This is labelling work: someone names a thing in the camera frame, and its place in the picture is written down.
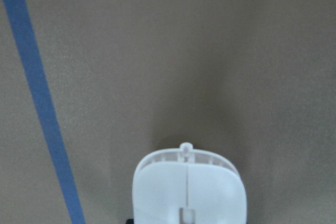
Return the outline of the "white computer mouse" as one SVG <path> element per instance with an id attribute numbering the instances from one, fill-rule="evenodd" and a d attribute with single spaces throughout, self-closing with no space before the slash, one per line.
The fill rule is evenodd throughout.
<path id="1" fill-rule="evenodd" d="M 132 181 L 132 223 L 247 223 L 247 195 L 236 167 L 189 142 L 154 151 Z"/>

